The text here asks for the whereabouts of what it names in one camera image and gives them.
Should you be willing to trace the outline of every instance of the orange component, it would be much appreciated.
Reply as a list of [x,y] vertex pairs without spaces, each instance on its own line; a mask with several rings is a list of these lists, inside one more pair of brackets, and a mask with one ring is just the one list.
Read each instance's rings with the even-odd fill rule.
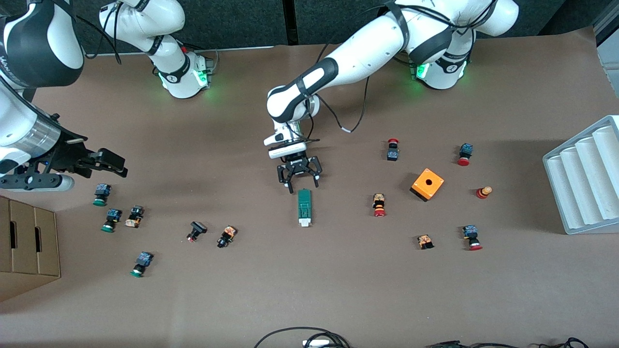
[[486,199],[488,198],[488,195],[490,195],[490,193],[492,193],[492,187],[486,186],[478,189],[475,192],[475,195],[477,195],[478,198]]
[[410,192],[416,194],[422,201],[427,202],[434,197],[444,180],[430,169],[424,169],[423,173],[410,187]]

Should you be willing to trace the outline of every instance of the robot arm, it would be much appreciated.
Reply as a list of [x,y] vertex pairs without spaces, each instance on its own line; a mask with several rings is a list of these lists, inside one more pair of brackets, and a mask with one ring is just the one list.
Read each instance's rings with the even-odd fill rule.
[[190,98],[209,88],[212,61],[193,52],[185,53],[169,35],[185,24],[185,14],[177,0],[116,1],[101,8],[99,21],[109,36],[149,56],[172,96]]
[[[386,5],[383,15],[365,25],[323,60],[288,85],[268,93],[267,111],[275,134],[265,139],[264,145],[278,144],[269,149],[269,157],[281,157],[286,163],[280,165],[278,171],[280,182],[289,189],[292,175],[303,173],[295,169],[292,162],[307,160],[308,139],[303,137],[299,122],[318,113],[316,93],[363,80],[402,50],[416,66],[426,66],[445,56],[453,61],[456,54],[448,52],[459,53],[462,47],[466,52],[456,59],[467,58],[476,30],[500,35],[511,28],[518,13],[518,6],[512,0],[396,0]],[[459,72],[453,67],[447,70],[448,73]],[[425,77],[438,75],[428,70]]]
[[31,104],[37,88],[70,85],[80,76],[84,57],[74,24],[71,0],[28,0],[26,14],[0,18],[0,188],[73,186],[70,176],[52,169],[87,178],[93,169],[126,176],[122,157],[86,149],[86,137]]

